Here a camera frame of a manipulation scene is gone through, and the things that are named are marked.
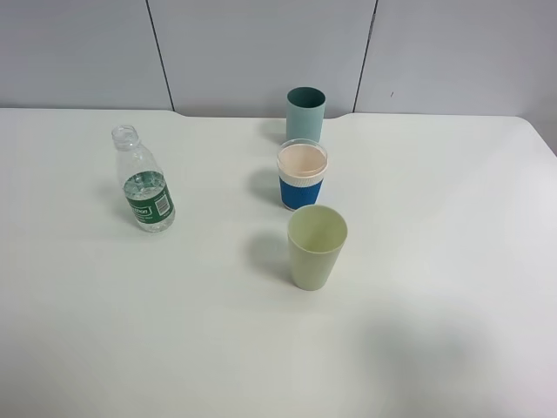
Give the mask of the blue sleeved cream cup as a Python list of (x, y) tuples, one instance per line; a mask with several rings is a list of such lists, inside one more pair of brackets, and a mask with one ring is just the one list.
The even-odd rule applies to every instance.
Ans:
[(297, 138), (283, 143), (277, 155), (282, 204), (295, 211), (317, 202), (328, 168), (328, 154), (315, 141)]

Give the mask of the clear bottle with green label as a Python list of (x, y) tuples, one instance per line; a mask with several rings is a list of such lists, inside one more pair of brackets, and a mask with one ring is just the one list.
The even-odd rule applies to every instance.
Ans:
[(117, 150), (118, 182), (138, 225), (148, 233), (168, 229), (176, 209), (163, 170), (134, 126), (117, 126), (111, 136)]

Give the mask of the teal cylindrical cup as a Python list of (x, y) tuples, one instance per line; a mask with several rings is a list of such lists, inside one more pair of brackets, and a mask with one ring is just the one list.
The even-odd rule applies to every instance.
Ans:
[(302, 86), (290, 90), (286, 99), (286, 139), (319, 142), (325, 116), (325, 94), (319, 89)]

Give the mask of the light green plastic cup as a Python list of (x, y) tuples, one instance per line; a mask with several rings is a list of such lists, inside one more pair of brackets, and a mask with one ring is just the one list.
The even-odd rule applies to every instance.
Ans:
[(331, 207), (309, 205), (294, 211), (287, 226), (293, 283), (306, 291), (322, 288), (347, 234), (346, 221)]

